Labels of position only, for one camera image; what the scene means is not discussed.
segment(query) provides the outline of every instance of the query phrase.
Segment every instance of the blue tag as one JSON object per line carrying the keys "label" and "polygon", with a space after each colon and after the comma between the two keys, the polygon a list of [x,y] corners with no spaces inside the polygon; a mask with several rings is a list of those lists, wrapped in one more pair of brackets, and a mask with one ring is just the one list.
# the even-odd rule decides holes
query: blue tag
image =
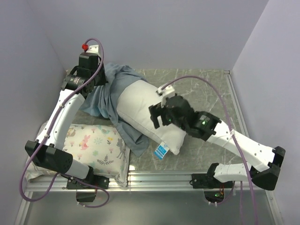
{"label": "blue tag", "polygon": [[164,142],[161,142],[161,144],[156,148],[154,155],[156,155],[159,159],[163,159],[168,150],[170,150],[169,147]]}

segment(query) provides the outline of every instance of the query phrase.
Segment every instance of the blue-gray cloth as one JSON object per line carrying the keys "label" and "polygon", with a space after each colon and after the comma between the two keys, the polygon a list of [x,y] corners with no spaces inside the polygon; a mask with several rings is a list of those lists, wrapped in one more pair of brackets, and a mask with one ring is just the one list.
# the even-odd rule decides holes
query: blue-gray cloth
{"label": "blue-gray cloth", "polygon": [[108,83],[96,87],[87,96],[80,109],[92,116],[102,115],[109,118],[125,144],[136,156],[141,156],[147,149],[149,140],[118,116],[117,102],[127,86],[138,80],[146,80],[131,67],[114,63],[105,65],[105,75]]}

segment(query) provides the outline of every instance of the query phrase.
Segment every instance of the floral pillow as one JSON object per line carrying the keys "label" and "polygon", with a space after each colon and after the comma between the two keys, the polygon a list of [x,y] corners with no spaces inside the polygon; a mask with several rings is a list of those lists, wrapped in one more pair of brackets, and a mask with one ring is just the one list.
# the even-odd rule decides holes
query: floral pillow
{"label": "floral pillow", "polygon": [[[118,185],[127,185],[129,152],[116,128],[102,125],[72,124],[67,132],[63,151],[73,159],[94,168],[94,173],[114,178]],[[53,171],[35,166],[28,167],[26,179],[30,180]]]}

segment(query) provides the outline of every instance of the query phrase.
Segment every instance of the marble tabletop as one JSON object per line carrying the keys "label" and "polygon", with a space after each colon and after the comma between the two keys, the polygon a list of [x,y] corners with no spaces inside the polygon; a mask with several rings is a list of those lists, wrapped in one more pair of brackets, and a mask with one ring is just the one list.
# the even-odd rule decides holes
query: marble tabletop
{"label": "marble tabletop", "polygon": [[[196,75],[205,78],[219,90],[226,103],[233,128],[240,131],[238,117],[223,70],[136,69],[136,71],[144,75],[148,82],[156,87],[184,75]],[[214,90],[206,83],[197,79],[187,78],[177,81],[173,86],[176,92],[187,99],[195,110],[207,111],[225,120],[225,114],[220,100],[214,93]],[[104,125],[109,124],[110,121],[104,121],[79,111],[73,123]],[[224,148],[192,138],[188,135],[185,137],[180,153],[177,156],[168,152],[165,157],[160,160],[153,154],[157,146],[158,144],[156,142],[150,140],[148,149],[140,157],[130,154],[129,169],[136,171],[207,170],[212,163],[229,164],[242,162],[240,157]]]}

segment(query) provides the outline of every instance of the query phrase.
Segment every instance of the pillow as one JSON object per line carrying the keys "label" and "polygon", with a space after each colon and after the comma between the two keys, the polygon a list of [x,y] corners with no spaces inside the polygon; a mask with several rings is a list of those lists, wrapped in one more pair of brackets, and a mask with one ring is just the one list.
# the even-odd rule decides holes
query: pillow
{"label": "pillow", "polygon": [[142,134],[159,144],[164,142],[172,153],[178,155],[186,132],[174,124],[163,126],[160,117],[158,118],[160,127],[154,128],[148,108],[162,100],[156,91],[155,86],[145,81],[139,80],[132,83],[120,95],[117,102],[117,113]]}
{"label": "pillow", "polygon": [[[130,149],[114,127],[72,124],[67,132],[63,151],[72,154],[77,161],[93,167],[95,174],[114,178],[119,186],[127,185]],[[31,163],[26,179],[55,173]]]}

